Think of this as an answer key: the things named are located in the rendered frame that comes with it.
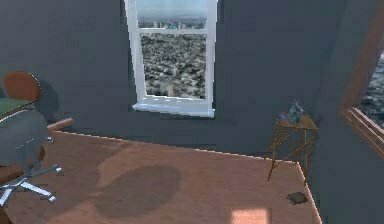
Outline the white framed window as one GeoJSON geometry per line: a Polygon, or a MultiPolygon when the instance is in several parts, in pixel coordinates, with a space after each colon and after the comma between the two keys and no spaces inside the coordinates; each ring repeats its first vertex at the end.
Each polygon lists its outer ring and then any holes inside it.
{"type": "Polygon", "coordinates": [[[212,118],[218,0],[124,0],[135,110],[212,118]]]}

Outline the clear glass ornament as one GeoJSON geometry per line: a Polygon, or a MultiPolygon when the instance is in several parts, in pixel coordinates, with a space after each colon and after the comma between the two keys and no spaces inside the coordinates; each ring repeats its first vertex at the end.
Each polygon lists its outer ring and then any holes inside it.
{"type": "Polygon", "coordinates": [[[299,101],[294,101],[288,113],[288,120],[291,123],[299,123],[304,110],[299,101]]]}

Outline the brown wooden side table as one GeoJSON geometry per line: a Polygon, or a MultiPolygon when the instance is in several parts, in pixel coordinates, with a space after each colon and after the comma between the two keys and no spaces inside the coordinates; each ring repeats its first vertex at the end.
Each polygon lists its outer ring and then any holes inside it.
{"type": "Polygon", "coordinates": [[[291,123],[288,120],[276,119],[273,131],[271,133],[270,142],[264,154],[267,159],[269,153],[272,154],[271,168],[268,173],[267,180],[271,179],[273,171],[283,162],[287,161],[291,156],[295,157],[294,163],[298,164],[301,157],[304,157],[304,164],[300,166],[304,178],[304,184],[307,184],[308,172],[311,164],[315,141],[318,133],[318,127],[312,118],[303,114],[299,123],[291,123]],[[280,148],[283,143],[288,142],[291,147],[291,153],[285,158],[277,161],[280,148]]]}

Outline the brown wooden bat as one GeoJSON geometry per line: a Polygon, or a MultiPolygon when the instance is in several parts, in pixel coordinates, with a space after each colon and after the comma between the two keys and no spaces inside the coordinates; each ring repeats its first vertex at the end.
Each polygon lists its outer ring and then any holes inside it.
{"type": "Polygon", "coordinates": [[[64,127],[72,125],[73,122],[74,122],[74,120],[72,118],[66,118],[66,119],[60,120],[56,123],[48,125],[47,129],[49,131],[58,131],[58,130],[63,129],[64,127]]]}

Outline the dark grey floor lump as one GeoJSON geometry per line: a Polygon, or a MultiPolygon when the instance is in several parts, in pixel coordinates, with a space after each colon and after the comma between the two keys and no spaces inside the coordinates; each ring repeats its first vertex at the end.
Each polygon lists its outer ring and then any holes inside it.
{"type": "Polygon", "coordinates": [[[308,201],[308,198],[302,192],[290,193],[287,195],[287,199],[293,204],[302,204],[308,201]]]}

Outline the brown office swivel chair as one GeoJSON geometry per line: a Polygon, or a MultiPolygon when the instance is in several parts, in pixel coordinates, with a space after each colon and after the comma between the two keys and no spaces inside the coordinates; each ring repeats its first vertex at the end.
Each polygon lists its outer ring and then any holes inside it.
{"type": "MultiPolygon", "coordinates": [[[[6,98],[28,100],[33,104],[41,97],[38,79],[24,71],[8,72],[3,77],[6,98]]],[[[10,196],[17,190],[27,190],[39,194],[53,203],[53,193],[29,182],[33,177],[49,171],[62,174],[62,168],[54,164],[41,168],[41,153],[45,142],[53,143],[49,135],[48,123],[36,108],[14,112],[0,119],[0,206],[4,207],[10,196]]]]}

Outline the brown framed window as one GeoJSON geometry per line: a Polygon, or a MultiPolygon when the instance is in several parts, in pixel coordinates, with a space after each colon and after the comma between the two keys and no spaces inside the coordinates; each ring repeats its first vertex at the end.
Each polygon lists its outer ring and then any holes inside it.
{"type": "Polygon", "coordinates": [[[384,0],[377,0],[339,109],[384,160],[384,0]]]}

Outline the green topped desk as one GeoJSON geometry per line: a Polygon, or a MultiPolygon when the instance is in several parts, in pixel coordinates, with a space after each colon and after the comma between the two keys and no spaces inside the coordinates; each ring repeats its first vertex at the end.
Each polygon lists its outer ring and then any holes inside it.
{"type": "Polygon", "coordinates": [[[0,119],[19,110],[34,109],[35,106],[28,100],[17,100],[12,98],[0,98],[0,119]]]}

